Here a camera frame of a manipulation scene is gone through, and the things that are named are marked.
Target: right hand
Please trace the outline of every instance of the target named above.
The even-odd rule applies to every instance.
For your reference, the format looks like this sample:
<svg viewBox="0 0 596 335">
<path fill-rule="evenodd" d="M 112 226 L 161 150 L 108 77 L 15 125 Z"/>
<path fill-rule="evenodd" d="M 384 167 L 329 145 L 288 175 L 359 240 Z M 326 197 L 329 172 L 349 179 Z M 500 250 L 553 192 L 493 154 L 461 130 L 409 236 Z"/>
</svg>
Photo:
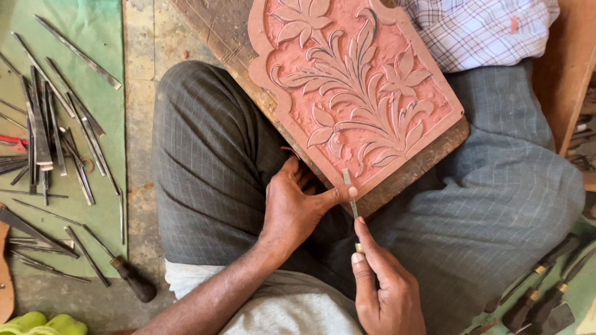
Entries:
<svg viewBox="0 0 596 335">
<path fill-rule="evenodd" d="M 416 278 L 375 242 L 364 219 L 356 219 L 355 229 L 366 254 L 352 255 L 356 311 L 364 330 L 370 335 L 426 334 Z"/>
</svg>

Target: grey checked trousers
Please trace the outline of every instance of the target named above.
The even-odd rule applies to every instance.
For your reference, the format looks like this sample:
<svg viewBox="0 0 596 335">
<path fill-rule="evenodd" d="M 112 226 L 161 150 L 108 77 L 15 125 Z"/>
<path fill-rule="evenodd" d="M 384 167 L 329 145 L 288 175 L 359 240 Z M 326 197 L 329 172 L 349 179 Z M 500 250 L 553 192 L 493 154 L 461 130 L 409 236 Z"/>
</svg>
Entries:
<svg viewBox="0 0 596 335">
<path fill-rule="evenodd" d="M 581 174 L 552 151 L 530 62 L 446 75 L 470 137 L 417 189 L 367 224 L 420 284 L 429 334 L 458 334 L 567 233 L 583 208 Z M 281 135 L 225 71 L 172 67 L 156 92 L 153 168 L 171 262 L 228 265 L 256 242 L 265 187 L 288 157 Z M 355 297 L 353 222 L 339 206 L 281 269 Z"/>
</svg>

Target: forearm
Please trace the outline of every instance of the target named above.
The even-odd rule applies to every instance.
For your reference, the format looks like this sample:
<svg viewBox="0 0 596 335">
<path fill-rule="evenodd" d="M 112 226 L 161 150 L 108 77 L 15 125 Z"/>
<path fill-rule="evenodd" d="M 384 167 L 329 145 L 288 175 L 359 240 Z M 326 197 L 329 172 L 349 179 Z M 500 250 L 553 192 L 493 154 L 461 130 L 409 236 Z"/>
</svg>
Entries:
<svg viewBox="0 0 596 335">
<path fill-rule="evenodd" d="M 257 243 L 135 334 L 216 334 L 282 263 Z"/>
</svg>

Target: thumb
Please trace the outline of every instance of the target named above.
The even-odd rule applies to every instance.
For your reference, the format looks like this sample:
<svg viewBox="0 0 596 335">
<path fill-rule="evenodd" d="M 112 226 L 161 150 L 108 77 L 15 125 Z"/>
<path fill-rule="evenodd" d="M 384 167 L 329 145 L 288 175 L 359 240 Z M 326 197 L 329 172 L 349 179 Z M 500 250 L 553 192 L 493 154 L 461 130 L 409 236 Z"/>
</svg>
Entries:
<svg viewBox="0 0 596 335">
<path fill-rule="evenodd" d="M 351 185 L 342 185 L 332 188 L 327 192 L 314 196 L 317 202 L 325 209 L 330 210 L 340 203 L 347 203 L 358 195 L 358 189 Z"/>
<path fill-rule="evenodd" d="M 356 278 L 356 310 L 377 311 L 379 302 L 375 275 L 363 254 L 352 254 L 352 271 Z"/>
</svg>

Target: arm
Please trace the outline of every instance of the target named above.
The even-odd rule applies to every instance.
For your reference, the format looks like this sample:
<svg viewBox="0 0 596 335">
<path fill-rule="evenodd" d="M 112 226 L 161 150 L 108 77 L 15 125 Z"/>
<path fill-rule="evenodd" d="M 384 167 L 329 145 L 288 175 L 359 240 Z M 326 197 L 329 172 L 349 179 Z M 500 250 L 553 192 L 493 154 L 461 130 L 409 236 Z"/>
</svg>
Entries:
<svg viewBox="0 0 596 335">
<path fill-rule="evenodd" d="M 370 335 L 426 334 L 416 278 L 375 242 L 362 218 L 354 229 L 366 254 L 352 255 L 356 312 L 364 330 Z"/>
<path fill-rule="evenodd" d="M 155 317 L 136 335 L 216 334 L 315 229 L 333 206 L 358 195 L 355 187 L 314 195 L 303 191 L 314 177 L 291 156 L 271 179 L 266 191 L 265 222 L 257 243 L 242 257 L 200 284 Z"/>
</svg>

